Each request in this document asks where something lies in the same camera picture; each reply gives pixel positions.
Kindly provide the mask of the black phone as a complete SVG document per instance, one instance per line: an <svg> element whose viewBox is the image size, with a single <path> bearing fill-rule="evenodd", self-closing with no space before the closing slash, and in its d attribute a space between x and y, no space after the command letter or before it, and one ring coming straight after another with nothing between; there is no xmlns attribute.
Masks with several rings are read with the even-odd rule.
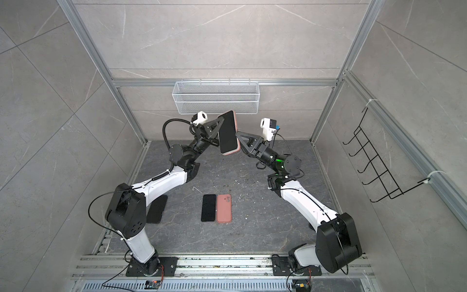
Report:
<svg viewBox="0 0 467 292"><path fill-rule="evenodd" d="M229 155L240 150L240 142L236 136L237 119L234 111L228 111L218 116L223 118L222 125L218 132L220 152L222 155Z"/></svg>
<svg viewBox="0 0 467 292"><path fill-rule="evenodd" d="M203 195L201 221L212 222L216 220L216 195Z"/></svg>

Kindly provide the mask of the pink phone case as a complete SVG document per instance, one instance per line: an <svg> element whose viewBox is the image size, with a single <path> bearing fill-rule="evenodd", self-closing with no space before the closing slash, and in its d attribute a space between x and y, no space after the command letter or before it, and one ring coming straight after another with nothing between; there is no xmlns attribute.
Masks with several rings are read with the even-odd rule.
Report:
<svg viewBox="0 0 467 292"><path fill-rule="evenodd" d="M217 196L216 220L218 223L230 223L232 221L232 197L230 194Z"/></svg>

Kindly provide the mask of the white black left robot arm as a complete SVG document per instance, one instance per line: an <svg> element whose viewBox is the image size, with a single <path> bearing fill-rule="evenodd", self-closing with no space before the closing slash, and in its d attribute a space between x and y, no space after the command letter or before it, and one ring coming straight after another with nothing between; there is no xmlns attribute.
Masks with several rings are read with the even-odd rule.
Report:
<svg viewBox="0 0 467 292"><path fill-rule="evenodd" d="M132 186L122 183L116 187L105 219L132 252L130 265L143 275L153 276L160 269L158 252L145 231L147 207L168 191L184 185L197 176L200 164L196 160L209 146L220 145L218 134L225 121L223 117L209 122L203 118L193 118L192 121L180 118L169 119L162 126L162 136L169 151L170 168ZM166 127L171 122L189 125L194 140L189 145L171 146L166 134Z"/></svg>

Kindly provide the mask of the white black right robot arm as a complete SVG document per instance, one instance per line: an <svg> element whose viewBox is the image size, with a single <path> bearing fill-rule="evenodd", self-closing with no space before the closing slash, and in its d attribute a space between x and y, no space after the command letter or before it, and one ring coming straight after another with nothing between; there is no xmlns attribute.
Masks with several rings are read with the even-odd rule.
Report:
<svg viewBox="0 0 467 292"><path fill-rule="evenodd" d="M321 266L330 273L347 267L362 256L354 219L337 213L311 195L299 182L302 160L296 155L280 155L257 135L237 132L243 153L274 171L268 188L295 207L316 232L314 244L303 244L288 253L291 268Z"/></svg>

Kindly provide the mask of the black pad left side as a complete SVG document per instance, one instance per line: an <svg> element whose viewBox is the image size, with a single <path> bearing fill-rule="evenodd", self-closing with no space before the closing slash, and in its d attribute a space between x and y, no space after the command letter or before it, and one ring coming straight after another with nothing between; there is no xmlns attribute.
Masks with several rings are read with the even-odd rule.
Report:
<svg viewBox="0 0 467 292"><path fill-rule="evenodd" d="M167 204L168 196L162 195L155 199L147 212L147 223L148 224L159 224L162 220L162 216Z"/></svg>

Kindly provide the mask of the small circuit board right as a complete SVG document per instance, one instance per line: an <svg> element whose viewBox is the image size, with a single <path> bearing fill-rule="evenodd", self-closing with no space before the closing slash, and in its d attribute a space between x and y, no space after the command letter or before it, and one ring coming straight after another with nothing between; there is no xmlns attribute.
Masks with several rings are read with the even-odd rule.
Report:
<svg viewBox="0 0 467 292"><path fill-rule="evenodd" d="M291 282L292 292L310 292L311 289L312 289L312 284L309 281L293 280Z"/></svg>

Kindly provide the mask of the small circuit board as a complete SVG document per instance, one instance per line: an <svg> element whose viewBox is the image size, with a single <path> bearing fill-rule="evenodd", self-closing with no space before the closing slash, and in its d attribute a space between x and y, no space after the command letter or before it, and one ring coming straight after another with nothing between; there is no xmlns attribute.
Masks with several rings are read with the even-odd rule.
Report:
<svg viewBox="0 0 467 292"><path fill-rule="evenodd" d="M291 282L292 292L310 292L311 289L312 289L312 284L309 281L293 280Z"/></svg>
<svg viewBox="0 0 467 292"><path fill-rule="evenodd" d="M149 280L145 282L144 289L145 290L158 290L162 286L161 280Z"/></svg>

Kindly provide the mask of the small circuit board left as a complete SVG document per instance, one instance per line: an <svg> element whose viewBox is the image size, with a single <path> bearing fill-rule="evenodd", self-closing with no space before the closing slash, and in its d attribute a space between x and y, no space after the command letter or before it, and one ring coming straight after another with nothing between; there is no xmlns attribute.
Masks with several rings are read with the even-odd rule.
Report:
<svg viewBox="0 0 467 292"><path fill-rule="evenodd" d="M162 286L161 280L149 280L145 282L144 289L145 290L158 290Z"/></svg>

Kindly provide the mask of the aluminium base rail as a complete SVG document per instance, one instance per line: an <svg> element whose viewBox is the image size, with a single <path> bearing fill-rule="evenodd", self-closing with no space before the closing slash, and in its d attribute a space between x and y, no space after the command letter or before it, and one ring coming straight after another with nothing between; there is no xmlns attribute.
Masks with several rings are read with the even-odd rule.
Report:
<svg viewBox="0 0 467 292"><path fill-rule="evenodd" d="M311 292L378 292L365 256L335 273L310 266L297 271L284 254L163 255L162 267L147 277L122 255L85 255L72 270L72 292L291 292L293 280L312 284ZM158 290L145 290L161 280Z"/></svg>

